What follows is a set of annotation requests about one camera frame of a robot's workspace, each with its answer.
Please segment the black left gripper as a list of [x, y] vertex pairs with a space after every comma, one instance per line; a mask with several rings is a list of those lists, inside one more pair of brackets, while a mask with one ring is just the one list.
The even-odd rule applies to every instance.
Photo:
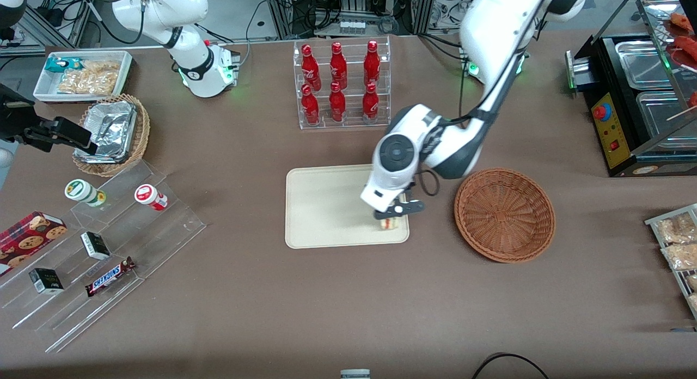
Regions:
[[[374, 210], [373, 211], [373, 217], [376, 218], [376, 220], [381, 220], [381, 228], [383, 230], [389, 230], [390, 229], [390, 220], [389, 218], [394, 218], [396, 216], [396, 213], [394, 213], [394, 207], [393, 206], [388, 206], [385, 211], [381, 212], [379, 210]], [[401, 227], [408, 227], [409, 225], [409, 218], [408, 215], [403, 215], [400, 217], [400, 226]]]

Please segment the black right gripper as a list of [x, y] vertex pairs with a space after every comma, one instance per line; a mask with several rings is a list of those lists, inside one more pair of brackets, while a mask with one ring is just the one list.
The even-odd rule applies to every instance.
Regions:
[[36, 113], [33, 102], [5, 84], [1, 85], [1, 104], [3, 141], [33, 146], [45, 153], [52, 151], [54, 145], [71, 146], [90, 155], [97, 153], [98, 146], [90, 141], [90, 131], [70, 119], [56, 117], [53, 133], [57, 138], [50, 137], [49, 131], [44, 127], [48, 120]]

